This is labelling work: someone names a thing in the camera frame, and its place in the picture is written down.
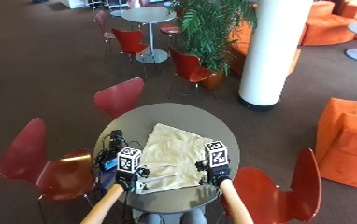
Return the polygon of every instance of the plant pot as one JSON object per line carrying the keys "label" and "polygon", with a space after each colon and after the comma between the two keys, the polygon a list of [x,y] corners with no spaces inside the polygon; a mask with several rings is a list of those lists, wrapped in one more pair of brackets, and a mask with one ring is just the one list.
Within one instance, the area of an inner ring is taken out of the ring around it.
{"label": "plant pot", "polygon": [[224,71],[215,73],[212,77],[200,81],[201,87],[208,91],[213,91],[215,88],[217,87],[219,83],[223,81],[224,75],[225,75]]}

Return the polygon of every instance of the towel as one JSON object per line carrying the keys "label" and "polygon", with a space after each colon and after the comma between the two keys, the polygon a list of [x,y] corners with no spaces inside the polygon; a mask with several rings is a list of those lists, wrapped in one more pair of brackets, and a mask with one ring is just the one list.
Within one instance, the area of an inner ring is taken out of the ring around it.
{"label": "towel", "polygon": [[213,139],[159,123],[141,153],[141,166],[147,166],[151,175],[140,178],[140,182],[149,190],[139,189],[136,193],[197,186],[207,173],[197,170],[196,162],[205,159],[209,142]]}

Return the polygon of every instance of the white column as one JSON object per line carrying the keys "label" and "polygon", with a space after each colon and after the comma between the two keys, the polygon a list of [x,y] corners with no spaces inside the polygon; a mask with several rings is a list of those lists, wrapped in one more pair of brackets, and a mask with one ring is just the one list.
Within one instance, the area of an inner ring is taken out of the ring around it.
{"label": "white column", "polygon": [[268,111],[280,100],[312,0],[260,0],[257,28],[243,71],[239,101]]}

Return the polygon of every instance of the person's knee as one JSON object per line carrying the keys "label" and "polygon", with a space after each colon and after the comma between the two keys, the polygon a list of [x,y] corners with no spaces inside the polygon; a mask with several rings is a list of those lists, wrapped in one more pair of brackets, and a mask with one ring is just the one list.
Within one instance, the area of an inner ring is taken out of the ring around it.
{"label": "person's knee", "polygon": [[160,224],[160,223],[161,223],[160,214],[153,214],[153,213],[141,214],[139,224]]}
{"label": "person's knee", "polygon": [[181,216],[181,224],[207,224],[207,219],[201,209],[195,209],[191,212],[185,212]]}

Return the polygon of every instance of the red chair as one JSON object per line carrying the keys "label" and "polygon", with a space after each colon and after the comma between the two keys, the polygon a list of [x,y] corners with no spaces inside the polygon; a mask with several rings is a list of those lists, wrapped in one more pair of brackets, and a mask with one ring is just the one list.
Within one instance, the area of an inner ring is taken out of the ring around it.
{"label": "red chair", "polygon": [[129,54],[131,63],[133,63],[133,58],[132,58],[133,55],[141,56],[144,79],[147,79],[143,54],[145,51],[151,49],[151,46],[141,43],[143,32],[141,31],[124,31],[116,28],[112,28],[112,31],[120,42],[123,53]]}
{"label": "red chair", "polygon": [[103,32],[103,37],[104,37],[104,43],[105,43],[105,48],[104,48],[104,52],[105,52],[105,57],[107,57],[107,43],[109,45],[111,51],[112,51],[112,43],[111,40],[116,39],[116,36],[113,33],[107,32],[105,31],[105,12],[101,10],[96,16],[95,16],[95,22],[99,23],[100,28],[101,28],[101,32]]}
{"label": "red chair", "polygon": [[76,149],[57,161],[47,158],[47,129],[41,119],[33,119],[15,138],[0,160],[0,174],[8,179],[27,180],[40,190],[41,199],[63,201],[85,196],[95,187],[92,150]]}
{"label": "red chair", "polygon": [[136,108],[141,96],[144,82],[140,77],[99,91],[95,95],[96,106],[116,119]]}
{"label": "red chair", "polygon": [[173,35],[175,35],[176,36],[176,45],[177,45],[177,34],[180,34],[180,28],[176,25],[164,24],[160,28],[160,34],[169,36],[168,45],[171,45],[171,39],[173,38]]}
{"label": "red chair", "polygon": [[[177,50],[169,46],[171,56],[175,61],[177,75],[187,79],[191,83],[196,84],[196,97],[195,105],[197,105],[197,91],[199,91],[199,82],[209,78],[215,72],[200,65],[200,58],[195,55],[188,55],[177,52]],[[169,99],[173,95],[173,86],[171,89]]]}
{"label": "red chair", "polygon": [[[315,218],[323,187],[313,151],[309,148],[301,150],[288,191],[283,191],[269,176],[253,167],[239,170],[233,183],[255,223],[277,224],[293,219],[308,222]],[[223,204],[229,216],[224,197]]]}

